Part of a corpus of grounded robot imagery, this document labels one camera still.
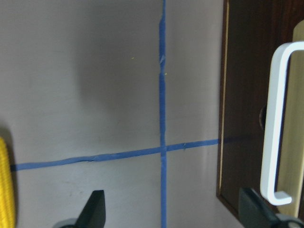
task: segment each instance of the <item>yellow corn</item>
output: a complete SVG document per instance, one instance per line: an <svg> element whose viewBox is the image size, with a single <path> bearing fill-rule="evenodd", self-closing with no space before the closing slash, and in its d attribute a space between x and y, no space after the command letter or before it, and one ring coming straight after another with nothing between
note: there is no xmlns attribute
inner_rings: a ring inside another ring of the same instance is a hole
<svg viewBox="0 0 304 228"><path fill-rule="evenodd" d="M0 137L0 228L15 228L15 202L8 151Z"/></svg>

